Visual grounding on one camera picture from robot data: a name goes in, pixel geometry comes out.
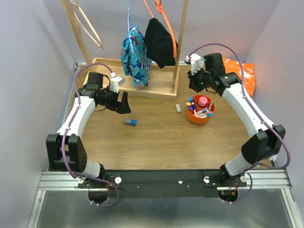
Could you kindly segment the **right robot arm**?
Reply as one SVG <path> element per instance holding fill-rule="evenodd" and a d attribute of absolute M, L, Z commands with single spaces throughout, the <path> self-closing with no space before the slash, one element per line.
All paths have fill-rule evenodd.
<path fill-rule="evenodd" d="M 243 89 L 236 73 L 226 72 L 220 53 L 204 57 L 191 54 L 186 56 L 185 62 L 191 66 L 188 72 L 189 88 L 197 93 L 207 88 L 214 89 L 233 107 L 250 137 L 241 147 L 240 154 L 219 169 L 219 182 L 229 186 L 244 171 L 263 160 L 276 157 L 282 145 L 280 140 L 285 136 L 285 128 L 275 125 L 262 113 Z"/>

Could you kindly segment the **white pen dark-blue cap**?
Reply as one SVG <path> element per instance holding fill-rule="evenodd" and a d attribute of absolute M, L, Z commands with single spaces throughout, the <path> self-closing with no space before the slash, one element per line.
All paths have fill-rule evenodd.
<path fill-rule="evenodd" d="M 193 109 L 193 112 L 194 112 L 194 116 L 197 116 L 195 105 L 192 106 L 192 109 Z"/>

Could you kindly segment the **orange round divided organizer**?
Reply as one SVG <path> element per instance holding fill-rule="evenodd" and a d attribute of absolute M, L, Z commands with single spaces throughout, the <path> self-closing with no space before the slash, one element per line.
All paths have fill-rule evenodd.
<path fill-rule="evenodd" d="M 206 95 L 191 96 L 186 102 L 186 117 L 194 124 L 206 124 L 214 112 L 214 102 Z"/>

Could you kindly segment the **white eraser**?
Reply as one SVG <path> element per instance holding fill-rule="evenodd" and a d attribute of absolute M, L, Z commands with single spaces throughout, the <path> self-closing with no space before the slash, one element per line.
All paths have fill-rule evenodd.
<path fill-rule="evenodd" d="M 178 113 L 181 113 L 181 107 L 180 107 L 180 105 L 179 105 L 179 104 L 176 104 L 175 106 L 176 106 L 177 112 L 178 112 Z"/>

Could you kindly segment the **glue tube pink cap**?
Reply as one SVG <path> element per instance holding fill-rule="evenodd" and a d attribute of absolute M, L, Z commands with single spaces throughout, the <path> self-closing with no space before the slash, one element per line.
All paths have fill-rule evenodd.
<path fill-rule="evenodd" d="M 205 96 L 201 96 L 199 99 L 198 99 L 198 106 L 200 108 L 205 108 L 207 107 L 208 105 L 208 98 L 205 97 Z"/>

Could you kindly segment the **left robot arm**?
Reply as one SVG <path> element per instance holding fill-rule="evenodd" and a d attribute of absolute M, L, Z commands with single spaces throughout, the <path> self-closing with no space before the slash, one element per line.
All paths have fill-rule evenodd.
<path fill-rule="evenodd" d="M 109 85 L 103 86 L 106 75 L 96 72 L 88 74 L 88 82 L 78 89 L 74 105 L 64 124 L 56 134 L 46 138 L 49 167 L 54 171 L 68 171 L 72 177 L 89 177 L 96 188 L 105 183 L 104 166 L 88 159 L 81 137 L 90 115 L 98 105 L 119 114 L 129 114 L 128 93 L 123 92 L 119 100 L 119 88 L 125 78 L 111 73 Z"/>

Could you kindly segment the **grey blue glue stick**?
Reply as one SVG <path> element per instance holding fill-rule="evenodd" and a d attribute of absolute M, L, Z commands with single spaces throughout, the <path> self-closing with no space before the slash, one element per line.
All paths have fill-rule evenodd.
<path fill-rule="evenodd" d="M 132 125 L 132 126 L 136 126 L 137 125 L 137 121 L 134 120 L 134 119 L 129 119 L 129 118 L 126 118 L 125 121 L 124 121 L 125 124 L 128 124 L 128 125 Z"/>

